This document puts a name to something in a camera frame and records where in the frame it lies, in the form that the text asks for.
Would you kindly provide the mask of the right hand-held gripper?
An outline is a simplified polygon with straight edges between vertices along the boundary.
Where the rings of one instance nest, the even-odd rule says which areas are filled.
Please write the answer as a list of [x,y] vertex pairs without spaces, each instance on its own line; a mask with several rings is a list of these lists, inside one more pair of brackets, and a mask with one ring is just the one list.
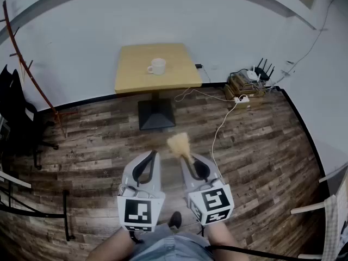
[[228,219],[234,208],[230,186],[220,179],[213,161],[196,153],[191,156],[193,163],[180,157],[188,208],[201,225]]

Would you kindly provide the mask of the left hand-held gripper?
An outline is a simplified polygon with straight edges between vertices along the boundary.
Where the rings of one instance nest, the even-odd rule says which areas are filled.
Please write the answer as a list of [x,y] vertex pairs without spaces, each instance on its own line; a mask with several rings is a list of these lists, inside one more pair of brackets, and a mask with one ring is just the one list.
[[159,153],[147,151],[129,162],[122,183],[117,197],[120,225],[127,231],[154,232],[165,201]]

